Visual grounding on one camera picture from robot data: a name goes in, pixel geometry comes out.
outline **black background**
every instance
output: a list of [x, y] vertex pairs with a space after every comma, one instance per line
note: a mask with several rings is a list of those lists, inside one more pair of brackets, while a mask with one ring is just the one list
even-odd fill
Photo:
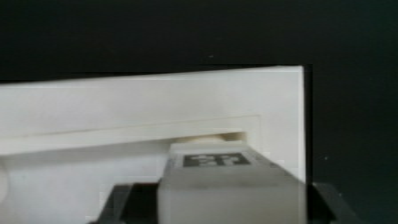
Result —
[[311, 65], [313, 178], [370, 223], [398, 223], [396, 9], [380, 0], [2, 0], [2, 80]]

